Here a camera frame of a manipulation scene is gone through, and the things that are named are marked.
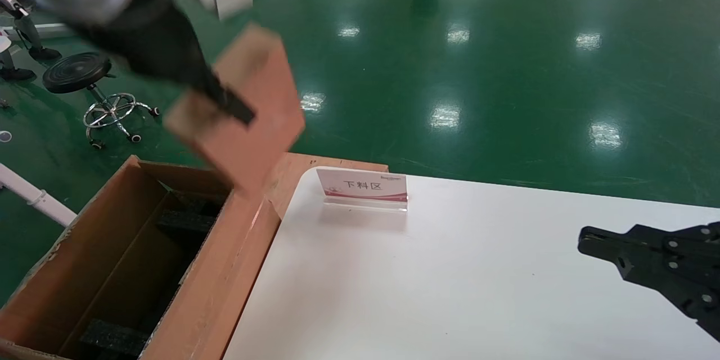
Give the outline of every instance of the green epoxy floor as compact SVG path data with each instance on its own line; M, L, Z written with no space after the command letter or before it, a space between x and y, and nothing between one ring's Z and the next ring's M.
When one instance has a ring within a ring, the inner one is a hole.
M280 32L307 109L295 152L720 206L720 0L255 0L224 22L181 3L211 58L249 19ZM23 52L16 59L42 75ZM179 91L115 73L100 83L106 93L166 109ZM129 154L200 164L147 115L128 124L142 144L105 130L108 148L91 149L87 94L54 96L36 80L3 83L0 97L13 104L0 111L13 134L0 161L75 211ZM60 232L0 191L0 301Z

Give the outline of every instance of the white table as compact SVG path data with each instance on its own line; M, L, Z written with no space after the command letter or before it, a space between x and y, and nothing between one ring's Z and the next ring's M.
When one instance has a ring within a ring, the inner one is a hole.
M578 252L581 227L676 230L720 210L407 177L407 213L301 178L224 360L717 360L658 292Z

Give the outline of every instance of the brown cardboard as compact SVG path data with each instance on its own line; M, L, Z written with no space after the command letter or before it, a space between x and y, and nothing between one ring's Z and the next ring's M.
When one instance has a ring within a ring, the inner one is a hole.
M262 194L254 200L228 194L213 171L134 156L0 311L0 357L74 360L82 349L77 339L94 317L133 327L178 260L178 248L155 221L187 194L229 201L141 358L166 359L162 353L194 347L172 358L219 360L226 342L215 339L232 334L244 305L236 298L249 294L280 219Z
M214 65L218 78L255 112L245 126L187 91L164 125L246 196L262 193L273 167L303 131L298 91L277 34L249 24Z

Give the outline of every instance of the white pole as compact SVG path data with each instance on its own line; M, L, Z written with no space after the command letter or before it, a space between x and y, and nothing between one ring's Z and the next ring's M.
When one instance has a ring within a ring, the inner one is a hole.
M0 163L0 185L3 185L21 196L28 205L38 209L38 211L54 219L58 224L68 227L70 223L77 217L67 206L54 199L46 193L28 183L14 171L8 169L7 166Z

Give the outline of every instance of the open cardboard box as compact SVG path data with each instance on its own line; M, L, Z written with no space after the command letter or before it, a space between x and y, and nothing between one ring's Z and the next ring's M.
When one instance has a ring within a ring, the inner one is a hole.
M156 226L191 199L222 204L193 261ZM262 193L241 196L216 171L131 156L3 307L0 356L92 358L79 339L101 319L151 334L142 360L220 360L278 225Z

